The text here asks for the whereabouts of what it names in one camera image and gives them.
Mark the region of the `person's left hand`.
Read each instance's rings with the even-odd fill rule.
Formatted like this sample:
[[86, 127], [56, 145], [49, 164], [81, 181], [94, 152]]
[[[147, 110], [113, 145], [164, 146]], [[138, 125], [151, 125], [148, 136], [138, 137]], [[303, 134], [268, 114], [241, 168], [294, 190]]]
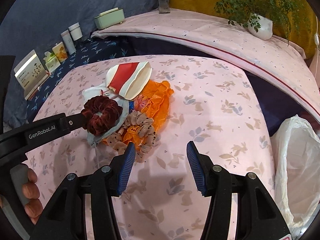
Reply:
[[33, 224], [36, 224], [43, 211], [42, 203], [39, 200], [40, 191], [36, 185], [37, 175], [31, 168], [28, 168], [28, 182], [22, 185], [23, 195], [29, 199], [29, 202], [25, 204], [24, 210], [29, 216]]

